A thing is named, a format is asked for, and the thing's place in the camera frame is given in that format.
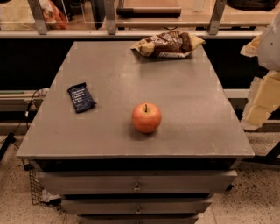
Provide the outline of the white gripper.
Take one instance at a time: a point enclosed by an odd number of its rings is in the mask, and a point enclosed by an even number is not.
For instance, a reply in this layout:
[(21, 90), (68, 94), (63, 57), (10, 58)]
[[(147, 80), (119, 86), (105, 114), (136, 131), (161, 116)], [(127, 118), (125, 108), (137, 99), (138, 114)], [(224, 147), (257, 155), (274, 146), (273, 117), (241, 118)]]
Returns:
[(241, 126), (256, 130), (280, 107), (280, 13), (240, 51), (246, 57), (257, 57), (258, 64), (268, 70), (262, 77), (255, 77), (248, 92), (248, 103), (242, 113)]

